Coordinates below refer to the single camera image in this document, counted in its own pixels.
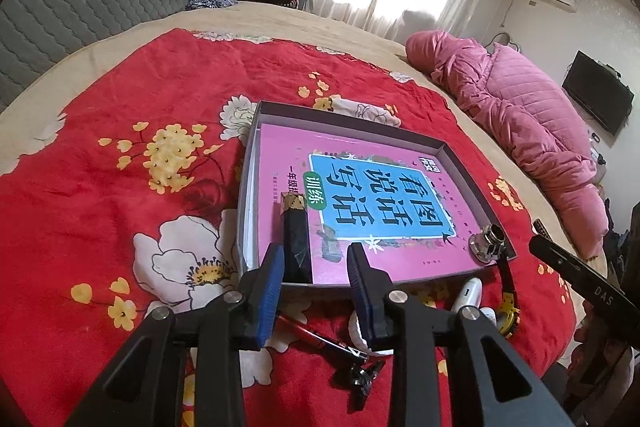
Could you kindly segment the red floral blanket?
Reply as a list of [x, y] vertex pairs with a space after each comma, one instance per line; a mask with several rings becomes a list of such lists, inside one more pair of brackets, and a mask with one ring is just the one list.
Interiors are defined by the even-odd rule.
[[59, 426], [144, 314], [232, 282], [244, 144], [256, 106], [378, 106], [445, 140], [518, 255], [512, 346], [537, 374], [576, 325], [567, 286], [527, 250], [521, 195], [412, 78], [310, 44], [175, 29], [64, 108], [41, 152], [1, 179], [1, 379], [33, 426]]

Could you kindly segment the small white bottle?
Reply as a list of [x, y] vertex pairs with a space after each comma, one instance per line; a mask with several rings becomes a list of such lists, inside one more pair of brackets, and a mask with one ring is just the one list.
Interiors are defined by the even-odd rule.
[[487, 317], [488, 320], [491, 321], [492, 324], [494, 324], [494, 326], [497, 326], [497, 315], [494, 309], [483, 307], [480, 308], [480, 312], [482, 312], [484, 317]]

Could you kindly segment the black remote control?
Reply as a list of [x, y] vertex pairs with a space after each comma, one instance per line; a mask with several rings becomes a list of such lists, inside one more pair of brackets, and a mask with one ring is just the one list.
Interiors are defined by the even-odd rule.
[[547, 231], [546, 227], [544, 226], [544, 224], [542, 223], [542, 221], [540, 219], [535, 219], [533, 222], [533, 229], [535, 231], [536, 234], [544, 237], [545, 239], [548, 239], [548, 241], [550, 241], [551, 236], [549, 234], [549, 232]]

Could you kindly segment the black wall television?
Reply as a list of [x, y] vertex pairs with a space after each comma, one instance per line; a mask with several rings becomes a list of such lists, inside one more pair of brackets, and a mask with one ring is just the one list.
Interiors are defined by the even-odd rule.
[[616, 70], [578, 51], [562, 88], [609, 134], [616, 135], [626, 124], [634, 94]]

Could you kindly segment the grey cardboard box tray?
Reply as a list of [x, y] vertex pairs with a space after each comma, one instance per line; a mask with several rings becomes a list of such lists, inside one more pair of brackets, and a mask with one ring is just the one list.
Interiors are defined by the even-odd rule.
[[282, 198], [303, 196], [309, 289], [348, 284], [347, 247], [401, 284], [473, 273], [469, 250], [501, 227], [449, 141], [317, 109], [262, 102], [246, 141], [240, 184], [241, 268], [288, 240]]

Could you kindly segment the black hair claw clip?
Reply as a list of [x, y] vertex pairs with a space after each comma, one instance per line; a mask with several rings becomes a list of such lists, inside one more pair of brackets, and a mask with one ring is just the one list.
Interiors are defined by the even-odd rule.
[[382, 369], [384, 369], [385, 364], [385, 359], [376, 359], [365, 365], [354, 365], [352, 367], [349, 372], [347, 386], [349, 391], [349, 412], [358, 412], [364, 409], [373, 383], [382, 372]]

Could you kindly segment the pink quilted duvet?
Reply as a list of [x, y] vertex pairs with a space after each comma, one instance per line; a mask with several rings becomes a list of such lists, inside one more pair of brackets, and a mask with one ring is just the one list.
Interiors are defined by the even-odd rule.
[[586, 124], [561, 87], [523, 54], [439, 30], [406, 42], [407, 60], [448, 92], [540, 187], [580, 257], [603, 255], [605, 205]]

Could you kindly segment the black gold-topped lipstick tube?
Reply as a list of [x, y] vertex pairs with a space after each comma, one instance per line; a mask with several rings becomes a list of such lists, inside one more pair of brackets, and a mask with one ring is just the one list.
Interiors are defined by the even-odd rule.
[[281, 194], [281, 225], [285, 282], [311, 284], [309, 225], [303, 194], [294, 192]]

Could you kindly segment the yellow black wristwatch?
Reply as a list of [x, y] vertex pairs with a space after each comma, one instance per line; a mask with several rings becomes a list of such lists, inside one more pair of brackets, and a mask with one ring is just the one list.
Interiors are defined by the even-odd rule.
[[497, 267], [501, 279], [502, 300], [497, 311], [497, 327], [503, 337], [510, 338], [520, 325], [521, 310], [518, 305], [518, 293], [506, 255], [502, 255], [497, 261]]

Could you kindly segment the white earbuds case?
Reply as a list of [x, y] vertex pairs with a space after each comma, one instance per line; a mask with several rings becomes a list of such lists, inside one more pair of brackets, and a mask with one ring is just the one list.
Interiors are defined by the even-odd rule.
[[458, 297], [454, 299], [454, 304], [451, 307], [451, 311], [458, 313], [465, 307], [474, 307], [480, 309], [480, 303], [482, 302], [483, 283], [478, 277], [472, 277], [467, 280]]

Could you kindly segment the white plastic jar lid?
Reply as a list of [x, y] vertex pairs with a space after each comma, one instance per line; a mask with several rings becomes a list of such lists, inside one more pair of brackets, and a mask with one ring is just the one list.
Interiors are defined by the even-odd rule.
[[369, 357], [387, 358], [394, 354], [393, 350], [374, 351], [369, 348], [367, 341], [362, 337], [357, 313], [355, 311], [352, 311], [348, 320], [348, 333], [354, 347], [366, 355], [369, 355]]

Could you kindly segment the beige bed sheet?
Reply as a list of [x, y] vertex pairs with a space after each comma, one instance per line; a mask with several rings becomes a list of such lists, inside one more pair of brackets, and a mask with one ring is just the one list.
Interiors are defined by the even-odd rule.
[[[226, 37], [250, 36], [293, 41], [331, 49], [398, 72], [412, 78], [419, 86], [439, 94], [406, 63], [401, 46], [341, 23], [265, 5], [237, 5], [230, 9], [182, 12], [140, 24], [120, 35], [85, 46], [47, 70], [20, 94], [1, 115], [1, 179], [12, 172], [22, 158], [41, 152], [56, 139], [64, 124], [64, 108], [75, 98], [134, 52], [175, 29], [213, 32]], [[446, 103], [463, 133], [513, 190], [520, 193], [530, 222], [535, 213], [540, 213], [552, 232], [559, 231], [559, 220], [540, 191], [498, 151], [483, 131]], [[241, 269], [234, 236], [231, 256], [233, 280], [222, 291], [236, 283]]]

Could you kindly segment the blue patterned cloth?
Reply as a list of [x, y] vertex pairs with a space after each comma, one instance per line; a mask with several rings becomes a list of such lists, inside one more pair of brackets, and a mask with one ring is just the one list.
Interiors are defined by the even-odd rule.
[[237, 5], [239, 0], [188, 0], [186, 2], [186, 10], [198, 9], [224, 9]]

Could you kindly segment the pink Chinese workbook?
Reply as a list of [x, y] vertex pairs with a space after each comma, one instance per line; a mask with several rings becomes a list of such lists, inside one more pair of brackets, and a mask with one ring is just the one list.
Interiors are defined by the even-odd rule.
[[344, 286], [346, 251], [362, 245], [395, 282], [480, 269], [480, 224], [438, 157], [397, 146], [265, 124], [257, 157], [257, 239], [282, 242], [281, 194], [307, 203], [312, 283]]

